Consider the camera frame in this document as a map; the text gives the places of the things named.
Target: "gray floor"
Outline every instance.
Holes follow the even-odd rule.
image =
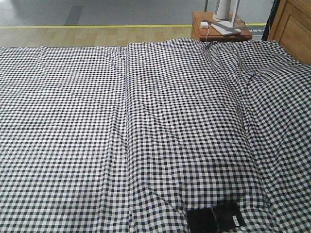
[[[208,1],[214,11],[216,0]],[[0,26],[191,24],[205,0],[0,0]],[[266,23],[272,0],[241,0],[246,23]]]

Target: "white label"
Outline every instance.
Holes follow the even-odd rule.
[[[239,221],[238,221],[237,217],[234,215],[234,216],[232,216],[232,218],[233,218],[235,226],[238,227],[239,226]]]

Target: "white lamp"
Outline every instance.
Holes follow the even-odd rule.
[[[219,31],[222,35],[233,35],[233,34],[240,34],[241,30],[234,27],[235,20],[238,14],[240,0],[236,0],[234,11],[232,15],[232,20],[230,21],[221,21],[212,23],[211,26]],[[214,14],[215,20],[220,20],[221,18],[228,19],[227,12],[230,10],[231,0],[218,0],[217,8]]]

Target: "wooden bed frame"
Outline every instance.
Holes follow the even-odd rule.
[[[281,0],[268,40],[297,60],[311,64],[311,0]]]

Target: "nightstand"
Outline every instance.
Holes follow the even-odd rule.
[[[246,27],[246,25],[237,18],[236,26],[241,29],[241,34],[236,35],[221,35],[216,31],[210,24],[216,22],[213,19],[214,12],[193,12],[192,13],[192,30],[191,39],[201,40],[201,41],[222,41],[222,42],[237,42],[243,40],[250,40],[253,38],[252,34]],[[206,38],[207,29],[201,29],[200,22],[209,21],[209,35]]]

